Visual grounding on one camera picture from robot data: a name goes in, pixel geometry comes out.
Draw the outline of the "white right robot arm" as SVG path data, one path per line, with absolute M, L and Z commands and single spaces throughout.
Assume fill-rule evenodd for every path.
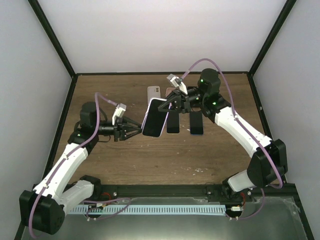
M 192 107 L 200 108 L 211 122 L 227 131 L 251 158 L 246 170 L 223 181 L 222 195 L 229 202 L 249 188 L 273 186 L 274 181 L 283 186 L 282 177 L 288 171 L 285 143 L 273 140 L 252 127 L 234 109 L 234 105 L 220 94 L 221 80 L 216 70 L 206 68 L 200 73 L 196 87 L 187 87 L 183 78 L 170 74 L 167 79 L 173 91 L 158 110 L 167 113 L 190 113 Z

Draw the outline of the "lavender phone case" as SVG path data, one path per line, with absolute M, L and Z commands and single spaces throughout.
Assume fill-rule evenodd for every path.
M 151 98 L 142 123 L 142 134 L 148 137 L 158 138 L 161 136 L 166 120 L 167 111 L 159 111 L 158 107 L 166 102 L 164 98 Z

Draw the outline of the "white smartphone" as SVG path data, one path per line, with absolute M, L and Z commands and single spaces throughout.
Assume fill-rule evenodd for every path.
M 177 112 L 169 112 L 166 123 L 166 132 L 168 134 L 180 133 L 180 116 Z

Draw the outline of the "cream phone case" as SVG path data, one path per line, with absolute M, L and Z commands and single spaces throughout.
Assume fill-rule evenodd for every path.
M 152 98 L 160 98 L 161 97 L 161 89 L 159 86 L 148 86 L 147 87 L 147 100 L 150 101 Z

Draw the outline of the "blue smartphone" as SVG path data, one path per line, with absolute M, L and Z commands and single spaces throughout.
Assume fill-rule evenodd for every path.
M 189 114 L 190 134 L 202 136 L 204 134 L 203 114 L 200 111 L 192 111 Z

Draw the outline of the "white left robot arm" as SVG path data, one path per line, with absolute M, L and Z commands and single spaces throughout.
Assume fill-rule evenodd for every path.
M 112 136 L 125 141 L 141 133 L 142 125 L 124 116 L 126 106 L 115 107 L 111 120 L 101 119 L 105 113 L 95 102 L 82 105 L 73 133 L 56 164 L 33 190 L 25 190 L 19 197 L 21 222 L 31 231 L 55 234 L 65 216 L 81 202 L 97 202 L 102 196 L 101 180 L 84 175 L 70 188 L 68 182 L 77 168 L 89 156 L 100 136 Z

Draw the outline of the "pink phone case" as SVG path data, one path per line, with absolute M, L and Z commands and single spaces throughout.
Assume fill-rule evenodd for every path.
M 170 94 L 173 90 L 174 90 L 174 88 L 168 87 L 168 88 L 166 89 L 166 92 L 165 92 L 165 97 L 167 98 L 167 97 L 169 96 L 169 94 Z

